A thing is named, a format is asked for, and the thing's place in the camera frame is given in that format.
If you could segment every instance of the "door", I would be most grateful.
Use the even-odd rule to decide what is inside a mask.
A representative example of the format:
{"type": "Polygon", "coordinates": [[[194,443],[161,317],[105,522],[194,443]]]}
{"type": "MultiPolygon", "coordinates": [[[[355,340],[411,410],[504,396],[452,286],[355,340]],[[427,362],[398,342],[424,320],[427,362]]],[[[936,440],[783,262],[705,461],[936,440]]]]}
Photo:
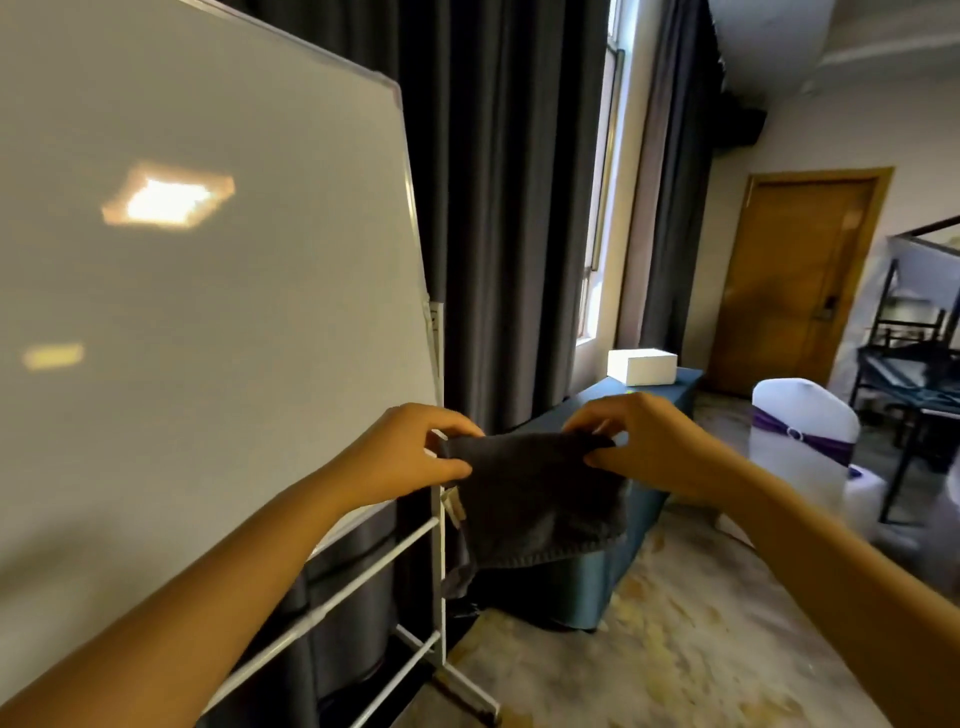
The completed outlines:
{"type": "Polygon", "coordinates": [[[827,384],[870,247],[872,230],[864,228],[876,220],[872,203],[879,183],[752,178],[717,321],[709,386],[749,396],[757,382],[772,377],[827,384]]]}

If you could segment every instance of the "beige wall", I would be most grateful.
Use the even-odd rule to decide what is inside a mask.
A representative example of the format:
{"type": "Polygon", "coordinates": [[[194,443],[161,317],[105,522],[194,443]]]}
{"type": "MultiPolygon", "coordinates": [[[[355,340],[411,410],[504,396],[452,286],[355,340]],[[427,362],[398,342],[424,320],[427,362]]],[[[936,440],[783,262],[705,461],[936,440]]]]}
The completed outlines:
{"type": "Polygon", "coordinates": [[[852,387],[854,354],[873,320],[888,234],[960,213],[960,79],[862,85],[798,96],[771,110],[752,149],[714,160],[684,334],[686,366],[706,367],[747,176],[895,167],[829,388],[852,387]]]}
{"type": "Polygon", "coordinates": [[[633,0],[624,8],[621,19],[621,31],[630,29],[635,32],[627,33],[630,37],[622,39],[627,59],[614,146],[616,163],[611,175],[612,204],[607,211],[608,233],[603,243],[600,313],[596,334],[577,344],[570,382],[572,392],[579,392],[606,375],[607,352],[613,348],[661,8],[662,0],[633,0]]]}

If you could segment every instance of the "window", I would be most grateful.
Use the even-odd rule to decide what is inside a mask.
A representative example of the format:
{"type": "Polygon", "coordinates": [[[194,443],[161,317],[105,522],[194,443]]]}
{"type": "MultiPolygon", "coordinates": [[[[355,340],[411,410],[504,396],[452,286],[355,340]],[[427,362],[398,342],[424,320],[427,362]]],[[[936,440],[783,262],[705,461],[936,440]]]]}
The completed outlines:
{"type": "Polygon", "coordinates": [[[624,52],[617,47],[616,34],[620,16],[620,0],[611,0],[607,23],[607,56],[603,69],[603,88],[600,96],[600,120],[597,125],[596,153],[593,158],[593,187],[590,194],[590,213],[587,228],[587,254],[580,283],[578,338],[596,335],[600,308],[601,256],[606,232],[607,208],[613,142],[616,137],[617,104],[620,98],[620,79],[623,76],[624,52]]]}

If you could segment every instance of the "purple sash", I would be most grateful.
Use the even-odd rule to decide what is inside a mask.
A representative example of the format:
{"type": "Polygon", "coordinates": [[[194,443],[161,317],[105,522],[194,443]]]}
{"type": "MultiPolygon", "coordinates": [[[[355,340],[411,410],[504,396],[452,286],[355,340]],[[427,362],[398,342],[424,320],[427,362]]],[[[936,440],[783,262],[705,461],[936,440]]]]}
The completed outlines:
{"type": "Polygon", "coordinates": [[[833,462],[844,467],[849,466],[853,459],[853,443],[842,443],[829,437],[806,435],[781,422],[769,412],[764,412],[759,407],[754,407],[754,427],[762,429],[764,432],[774,432],[789,437],[791,440],[804,443],[804,445],[815,449],[821,455],[825,455],[833,462]]]}

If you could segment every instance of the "white box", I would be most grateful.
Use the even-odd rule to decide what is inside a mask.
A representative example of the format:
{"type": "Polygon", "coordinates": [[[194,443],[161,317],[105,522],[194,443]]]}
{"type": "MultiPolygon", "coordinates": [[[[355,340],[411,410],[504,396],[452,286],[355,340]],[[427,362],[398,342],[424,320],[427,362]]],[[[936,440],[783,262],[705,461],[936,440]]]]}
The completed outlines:
{"type": "Polygon", "coordinates": [[[673,384],[677,355],[659,349],[614,349],[607,354],[607,376],[628,387],[673,384]]]}

